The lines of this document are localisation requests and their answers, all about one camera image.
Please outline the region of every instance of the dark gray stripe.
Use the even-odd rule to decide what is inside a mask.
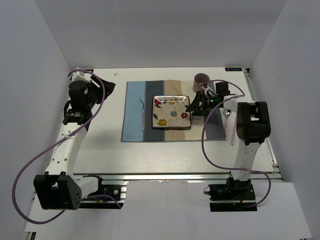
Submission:
[[[163,129],[152,128],[153,97],[164,95],[164,81],[145,82],[145,131],[144,142],[164,142],[165,131]]]
[[[213,90],[215,90],[214,82],[208,84]],[[222,140],[225,139],[225,128],[222,122],[221,112],[217,109],[211,116],[209,123],[205,128],[205,135],[207,140]]]

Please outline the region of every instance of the blue stripe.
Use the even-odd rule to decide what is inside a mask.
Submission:
[[[139,98],[145,101],[145,92],[145,81],[127,82],[122,142],[142,142],[144,139],[144,132],[142,128],[143,105]]]

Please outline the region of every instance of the square plate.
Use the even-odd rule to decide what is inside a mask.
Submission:
[[[152,102],[153,128],[191,128],[191,114],[190,112],[186,112],[187,107],[190,105],[190,100],[188,96],[154,96]]]

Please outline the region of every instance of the blue flower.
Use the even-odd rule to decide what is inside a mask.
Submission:
[[[177,116],[177,112],[176,111],[172,111],[170,114],[172,117],[176,117]]]

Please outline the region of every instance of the wall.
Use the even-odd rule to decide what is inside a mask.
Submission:
[[[251,67],[286,0],[35,0],[71,67]]]
[[[16,174],[53,143],[67,99],[69,66],[32,0],[0,3],[0,231],[1,239],[21,238],[25,221],[14,210],[11,189]],[[18,182],[24,213],[33,197],[33,178],[45,159],[32,164]]]
[[[251,69],[268,102],[271,142],[292,181],[312,239],[320,240],[320,2],[288,0]]]

